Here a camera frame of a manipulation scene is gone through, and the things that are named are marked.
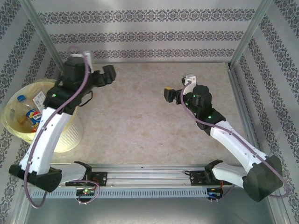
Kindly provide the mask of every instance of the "bottle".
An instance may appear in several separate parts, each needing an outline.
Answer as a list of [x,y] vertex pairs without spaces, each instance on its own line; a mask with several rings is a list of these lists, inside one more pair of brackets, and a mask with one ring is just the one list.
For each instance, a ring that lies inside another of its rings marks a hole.
[[41,121],[41,113],[35,107],[34,102],[28,100],[24,95],[18,96],[17,99],[22,105],[18,110],[18,113],[22,115],[20,116],[19,120],[21,119],[20,121],[23,121],[24,117],[26,117],[33,125],[33,131],[36,131]]

